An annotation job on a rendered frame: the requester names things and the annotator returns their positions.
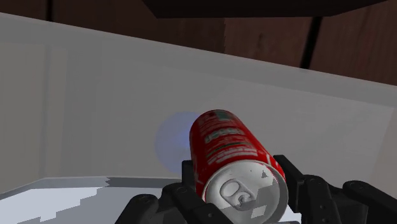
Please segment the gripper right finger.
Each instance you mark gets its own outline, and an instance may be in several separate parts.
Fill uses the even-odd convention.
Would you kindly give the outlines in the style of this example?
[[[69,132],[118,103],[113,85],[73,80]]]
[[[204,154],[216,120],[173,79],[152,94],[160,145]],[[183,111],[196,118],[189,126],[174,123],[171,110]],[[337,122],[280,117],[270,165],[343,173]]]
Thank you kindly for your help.
[[[275,161],[286,176],[288,205],[301,224],[397,224],[397,199],[358,180],[342,188],[315,175],[302,174],[284,155]]]

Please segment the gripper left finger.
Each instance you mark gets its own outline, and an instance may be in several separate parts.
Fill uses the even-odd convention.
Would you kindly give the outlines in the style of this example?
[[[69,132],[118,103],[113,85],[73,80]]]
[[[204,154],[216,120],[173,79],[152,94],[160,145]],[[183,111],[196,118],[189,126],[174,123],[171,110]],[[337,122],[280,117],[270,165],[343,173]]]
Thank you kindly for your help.
[[[182,161],[182,180],[162,188],[161,197],[139,194],[130,199],[115,224],[233,224],[192,188],[193,162]]]

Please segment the red soda can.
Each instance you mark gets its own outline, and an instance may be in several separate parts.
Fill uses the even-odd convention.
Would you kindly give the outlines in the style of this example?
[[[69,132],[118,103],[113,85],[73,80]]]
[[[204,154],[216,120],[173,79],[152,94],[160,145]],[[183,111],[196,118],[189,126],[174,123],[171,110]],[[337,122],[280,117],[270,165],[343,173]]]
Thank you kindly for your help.
[[[195,191],[233,224],[280,221],[288,206],[282,167],[233,113],[214,109],[190,129]]]

